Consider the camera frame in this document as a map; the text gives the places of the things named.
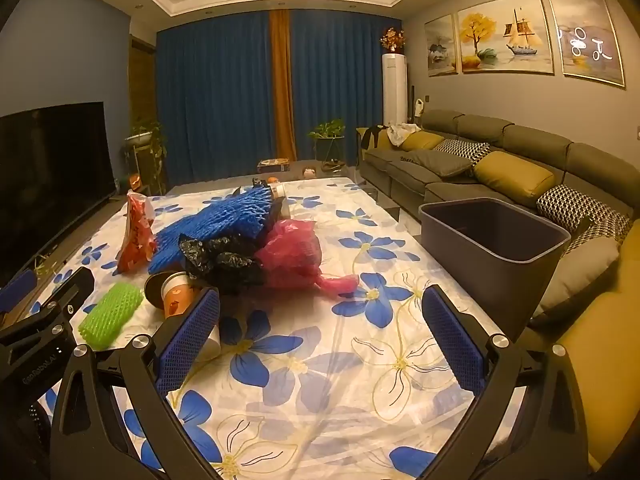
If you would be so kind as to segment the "black plastic bag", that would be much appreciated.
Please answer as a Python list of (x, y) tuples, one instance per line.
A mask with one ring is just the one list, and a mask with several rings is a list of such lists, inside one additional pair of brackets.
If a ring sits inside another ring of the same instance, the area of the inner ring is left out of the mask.
[(181, 234), (178, 247), (190, 278), (217, 287), (224, 294), (265, 284), (262, 264), (255, 257), (258, 246), (240, 234), (197, 240)]

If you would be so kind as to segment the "black television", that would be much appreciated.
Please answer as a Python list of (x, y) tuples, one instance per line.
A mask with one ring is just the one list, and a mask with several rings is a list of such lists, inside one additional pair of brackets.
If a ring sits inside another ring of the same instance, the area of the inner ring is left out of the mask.
[(1, 283), (115, 192), (104, 105), (35, 108), (1, 118)]

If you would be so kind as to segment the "orange curtain strip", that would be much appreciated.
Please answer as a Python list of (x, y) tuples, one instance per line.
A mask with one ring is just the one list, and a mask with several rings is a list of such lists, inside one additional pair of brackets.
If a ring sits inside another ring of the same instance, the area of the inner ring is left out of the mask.
[(274, 138), (277, 154), (297, 159), (291, 67), (291, 17), (286, 9), (269, 12)]

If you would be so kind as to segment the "blue foam fruit net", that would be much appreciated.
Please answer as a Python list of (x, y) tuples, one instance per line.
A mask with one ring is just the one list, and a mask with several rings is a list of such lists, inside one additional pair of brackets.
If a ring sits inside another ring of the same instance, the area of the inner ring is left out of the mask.
[(258, 186), (217, 200), (197, 214), (190, 214), (171, 223), (156, 234), (157, 248), (149, 263), (149, 274), (165, 271), (181, 261), (181, 235), (194, 240), (209, 240), (231, 233), (254, 240), (265, 226), (271, 204), (271, 188)]

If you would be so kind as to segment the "red snack wrapper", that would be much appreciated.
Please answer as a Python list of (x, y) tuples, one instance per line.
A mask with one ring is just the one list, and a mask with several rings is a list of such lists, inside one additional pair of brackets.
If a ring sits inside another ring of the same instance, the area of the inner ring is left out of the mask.
[(118, 273), (134, 272), (151, 261), (157, 250), (152, 231), (154, 219), (155, 212), (149, 197), (129, 190), (125, 235), (116, 257)]

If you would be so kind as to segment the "plant on stand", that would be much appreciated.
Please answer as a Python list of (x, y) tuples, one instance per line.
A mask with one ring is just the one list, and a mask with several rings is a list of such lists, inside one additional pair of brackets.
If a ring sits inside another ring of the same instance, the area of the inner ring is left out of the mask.
[(167, 148), (159, 122), (139, 122), (131, 128), (122, 147), (130, 176), (136, 174), (140, 186), (151, 195), (165, 195), (168, 177)]

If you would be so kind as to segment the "right purple painting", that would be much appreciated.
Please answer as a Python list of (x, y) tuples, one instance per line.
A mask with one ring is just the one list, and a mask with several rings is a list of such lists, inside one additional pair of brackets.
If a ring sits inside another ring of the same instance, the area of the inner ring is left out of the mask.
[(625, 88), (616, 30), (606, 0), (549, 0), (562, 73)]

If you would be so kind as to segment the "patterned cushion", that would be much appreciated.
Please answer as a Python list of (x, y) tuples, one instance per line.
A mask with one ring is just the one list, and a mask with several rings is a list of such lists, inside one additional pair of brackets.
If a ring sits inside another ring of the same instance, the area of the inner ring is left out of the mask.
[(465, 158), (476, 165), (490, 153), (491, 146), (485, 142), (460, 139), (445, 139), (434, 147), (435, 151)]
[(625, 231), (631, 226), (631, 218), (606, 203), (560, 184), (541, 194), (536, 200), (536, 208), (547, 219), (576, 233), (583, 218), (593, 223), (610, 224), (616, 231)]

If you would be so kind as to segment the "mustard cushion far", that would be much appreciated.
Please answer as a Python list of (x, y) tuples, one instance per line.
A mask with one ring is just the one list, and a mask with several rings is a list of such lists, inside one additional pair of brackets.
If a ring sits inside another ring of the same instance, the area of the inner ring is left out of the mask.
[(405, 152), (415, 150), (432, 150), (443, 140), (445, 140), (445, 138), (440, 134), (420, 130), (411, 133), (410, 136), (402, 142), (400, 148)]

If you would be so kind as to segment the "apple pattern paper cup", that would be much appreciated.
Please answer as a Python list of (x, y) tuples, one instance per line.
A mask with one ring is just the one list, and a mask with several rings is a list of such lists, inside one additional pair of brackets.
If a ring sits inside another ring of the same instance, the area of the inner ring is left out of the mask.
[[(160, 286), (160, 299), (163, 301), (163, 310), (166, 318), (183, 314), (203, 288), (204, 285), (195, 278), (190, 278), (186, 271), (170, 274)], [(220, 355), (220, 352), (219, 326), (215, 324), (196, 357), (196, 362), (206, 363), (213, 361)]]

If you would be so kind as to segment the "grey cushion near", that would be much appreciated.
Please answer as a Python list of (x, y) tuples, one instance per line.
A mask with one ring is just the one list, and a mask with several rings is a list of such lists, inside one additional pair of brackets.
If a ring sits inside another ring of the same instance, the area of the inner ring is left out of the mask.
[(534, 324), (559, 321), (586, 301), (590, 287), (616, 263), (620, 250), (611, 237), (596, 237), (567, 252), (559, 261), (532, 318)]

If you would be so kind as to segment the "red paper cup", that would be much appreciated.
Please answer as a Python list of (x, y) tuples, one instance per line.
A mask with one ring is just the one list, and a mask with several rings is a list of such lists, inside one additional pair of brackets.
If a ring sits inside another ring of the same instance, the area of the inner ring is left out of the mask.
[(172, 274), (174, 274), (174, 271), (163, 271), (150, 274), (146, 279), (144, 284), (144, 296), (153, 307), (163, 310), (164, 300), (162, 296), (162, 287)]

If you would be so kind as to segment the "green foam fruit net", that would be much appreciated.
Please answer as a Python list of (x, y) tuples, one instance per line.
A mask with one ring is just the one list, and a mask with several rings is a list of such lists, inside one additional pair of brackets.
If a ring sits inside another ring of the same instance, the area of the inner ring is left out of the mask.
[(107, 349), (141, 303), (140, 289), (129, 283), (116, 283), (80, 323), (80, 336), (94, 351)]

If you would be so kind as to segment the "pink plastic bag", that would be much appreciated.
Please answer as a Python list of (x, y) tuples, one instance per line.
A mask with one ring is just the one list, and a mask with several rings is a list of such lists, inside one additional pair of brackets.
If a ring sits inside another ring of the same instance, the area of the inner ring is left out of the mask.
[(264, 285), (274, 289), (315, 288), (327, 295), (351, 294), (359, 285), (356, 274), (329, 276), (321, 269), (322, 250), (313, 221), (278, 220), (255, 258)]

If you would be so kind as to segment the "white cloth on sofa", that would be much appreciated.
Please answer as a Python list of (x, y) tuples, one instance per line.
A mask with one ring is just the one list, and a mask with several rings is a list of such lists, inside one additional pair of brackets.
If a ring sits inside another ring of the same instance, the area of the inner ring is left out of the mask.
[(400, 148), (405, 140), (420, 130), (421, 128), (416, 124), (402, 122), (401, 124), (389, 124), (386, 128), (386, 133), (390, 144), (395, 148)]

